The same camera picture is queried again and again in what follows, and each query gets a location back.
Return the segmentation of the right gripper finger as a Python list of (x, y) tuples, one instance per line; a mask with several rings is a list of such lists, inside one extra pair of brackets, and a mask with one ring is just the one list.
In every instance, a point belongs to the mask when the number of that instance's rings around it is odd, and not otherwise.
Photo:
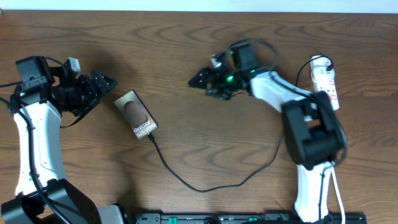
[(216, 88), (209, 88), (205, 91), (206, 96), (210, 96), (219, 100), (230, 100), (231, 93), (225, 92)]
[(203, 67), (188, 81), (189, 87), (207, 89), (208, 79), (213, 74), (213, 70), (210, 67)]

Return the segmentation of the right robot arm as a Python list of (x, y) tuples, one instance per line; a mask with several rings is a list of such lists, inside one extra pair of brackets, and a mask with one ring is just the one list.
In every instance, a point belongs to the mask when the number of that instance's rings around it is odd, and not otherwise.
[[(268, 47), (273, 64), (262, 67), (253, 43)], [(322, 223), (328, 216), (327, 195), (335, 166), (345, 158), (347, 138), (335, 110), (334, 63), (326, 55), (315, 55), (311, 66), (314, 91), (303, 90), (284, 80), (274, 69), (278, 51), (264, 39), (237, 41), (211, 57), (212, 67), (202, 68), (189, 81), (206, 95), (230, 100), (239, 90), (271, 105), (282, 116), (282, 129), (289, 156), (297, 165), (298, 192), (294, 209), (301, 222)]]

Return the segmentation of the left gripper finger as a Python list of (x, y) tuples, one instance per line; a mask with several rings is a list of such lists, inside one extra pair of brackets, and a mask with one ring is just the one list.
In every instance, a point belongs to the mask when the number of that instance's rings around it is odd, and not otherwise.
[(72, 113), (73, 113), (73, 115), (75, 117), (85, 116), (91, 110), (93, 110), (99, 103), (100, 103), (100, 101), (98, 99), (93, 100), (93, 101), (89, 102), (87, 105), (82, 106), (81, 108), (73, 110)]
[(92, 70), (90, 75), (93, 78), (93, 85), (98, 96), (105, 96), (118, 86), (117, 79), (106, 76), (99, 70)]

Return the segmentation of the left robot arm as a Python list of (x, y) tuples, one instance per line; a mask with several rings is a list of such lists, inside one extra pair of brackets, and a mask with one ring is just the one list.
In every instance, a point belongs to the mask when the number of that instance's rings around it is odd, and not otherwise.
[(9, 100), (2, 99), (19, 131), (21, 166), (15, 198), (1, 205), (6, 223), (129, 223), (115, 203), (98, 208), (67, 179), (60, 130), (62, 114), (82, 120), (118, 81), (99, 70), (80, 73), (79, 61), (48, 65), (48, 57), (18, 60), (21, 81)]

